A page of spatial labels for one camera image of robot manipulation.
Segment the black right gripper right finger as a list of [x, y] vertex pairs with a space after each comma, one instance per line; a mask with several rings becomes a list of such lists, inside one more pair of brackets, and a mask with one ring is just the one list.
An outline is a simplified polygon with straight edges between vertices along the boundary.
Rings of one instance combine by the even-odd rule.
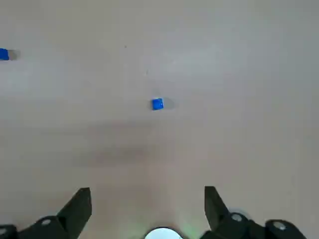
[[285, 220], [268, 220], [263, 226], [241, 213], [228, 210], [214, 186], [204, 189], [204, 209], [210, 226], [203, 239], [304, 239], [304, 234]]

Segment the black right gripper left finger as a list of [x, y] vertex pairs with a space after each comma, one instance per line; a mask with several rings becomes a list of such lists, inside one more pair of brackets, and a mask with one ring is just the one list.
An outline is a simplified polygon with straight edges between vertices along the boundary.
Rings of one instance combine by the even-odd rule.
[[91, 190], [80, 188], [53, 216], [46, 216], [18, 231], [15, 225], [1, 225], [2, 239], [77, 239], [92, 215]]

